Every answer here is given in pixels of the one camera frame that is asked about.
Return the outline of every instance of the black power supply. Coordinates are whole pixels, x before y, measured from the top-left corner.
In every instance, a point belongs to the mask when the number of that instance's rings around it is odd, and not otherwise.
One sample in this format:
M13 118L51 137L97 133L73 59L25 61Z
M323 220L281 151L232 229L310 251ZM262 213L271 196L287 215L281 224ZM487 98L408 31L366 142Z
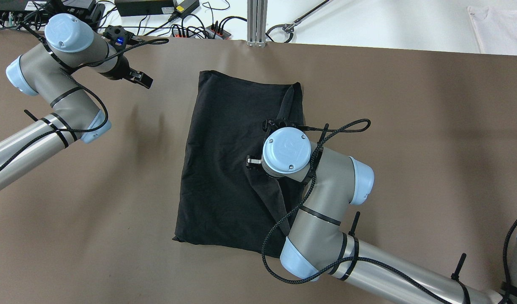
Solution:
M171 15L175 6L173 0L115 0L114 4L122 17Z
M176 6L176 12L179 13L181 19L187 17L191 12L196 10L200 2L198 0L183 0L178 6Z

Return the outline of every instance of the light blue joint cap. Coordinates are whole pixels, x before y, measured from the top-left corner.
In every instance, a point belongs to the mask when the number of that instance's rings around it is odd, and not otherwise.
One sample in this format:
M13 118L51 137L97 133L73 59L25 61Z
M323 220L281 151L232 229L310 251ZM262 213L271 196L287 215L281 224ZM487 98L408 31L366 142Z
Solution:
M70 14L57 14L44 28L50 46L61 52L75 53L88 48L94 39L89 25Z
M266 139L262 148L262 158L278 173L294 173L309 163L311 142L299 129L280 128Z
M285 240L283 251L281 251L280 260L281 264L287 271L300 279L306 279L318 272L318 270L294 247L288 237ZM318 278L319 277L315 277L311 281L318 281Z
M357 161L354 157L349 156L354 164L355 186L354 197L350 204L361 205L371 193L374 184L374 172L366 164Z
M7 69L5 69L5 73L7 74L7 79L15 86L15 88L18 88L20 92L29 95L29 96L35 96L39 93L35 92L34 89L32 89L29 84L27 84L27 81L24 78L24 75L22 73L22 69L20 68L20 58L22 56L20 55L17 59L15 59Z
M89 125L88 129L92 129L100 125L104 121L104 117L104 112L102 110L99 110L99 112ZM102 126L100 129L84 133L81 137L81 140L86 144L89 144L90 142L96 140L99 136L103 135L106 131L110 130L111 127L112 123L110 121L107 121L106 124Z

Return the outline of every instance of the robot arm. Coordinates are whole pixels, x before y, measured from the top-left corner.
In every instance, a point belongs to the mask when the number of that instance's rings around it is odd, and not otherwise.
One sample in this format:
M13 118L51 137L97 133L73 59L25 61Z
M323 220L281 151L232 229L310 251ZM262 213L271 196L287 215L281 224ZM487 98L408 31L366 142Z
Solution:
M114 27L108 38L122 46L129 39L125 34L123 28ZM69 14L50 18L45 35L46 40L39 36L42 43L19 56L6 73L21 92L41 95L54 111L0 142L0 190L71 143L89 143L111 127L106 111L71 74L83 63L106 60L117 49ZM122 54L93 69L108 79L127 79L146 88L152 84L150 77L131 69Z
M287 127L273 132L264 142L262 167L273 177L286 176L303 181L309 169L311 143L299 129ZM357 256L333 267L329 274L395 303L436 304L440 301L409 283L395 272L370 260L387 264L424 286L444 302L496 304L502 297L464 287L458 281L396 258L379 248L358 240L353 233L339 231L349 204L362 204L374 184L372 169L352 157L324 148L316 169L316 183L300 208L280 256L283 266L301 279L318 273L341 258ZM517 250L512 263L512 278L517 279Z

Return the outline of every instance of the brown table surface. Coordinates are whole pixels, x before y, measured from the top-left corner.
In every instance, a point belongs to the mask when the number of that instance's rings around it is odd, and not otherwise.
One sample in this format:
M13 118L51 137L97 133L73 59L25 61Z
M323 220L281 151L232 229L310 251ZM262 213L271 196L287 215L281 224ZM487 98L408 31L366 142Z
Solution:
M31 123L23 109L50 113L5 77L36 43L0 32L0 140ZM327 144L376 175L372 195L341 228L359 210L361 240L446 277L466 252L461 279L498 289L503 240L517 217L517 57L177 38L127 57L153 87L77 72L106 103L111 131L0 191L0 304L385 302L328 276L286 285L254 252L171 240L204 70L300 81L308 125L371 119L368 131Z

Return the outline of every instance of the black cloth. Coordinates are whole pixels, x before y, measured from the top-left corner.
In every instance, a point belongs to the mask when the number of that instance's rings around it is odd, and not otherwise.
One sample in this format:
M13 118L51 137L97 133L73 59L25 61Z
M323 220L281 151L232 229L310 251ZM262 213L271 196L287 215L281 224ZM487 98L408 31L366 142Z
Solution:
M260 157L267 119L303 124L299 83L261 84L202 71L181 175L174 240L260 252L264 237L301 199L303 185L245 167ZM268 243L278 258L290 231L285 221Z

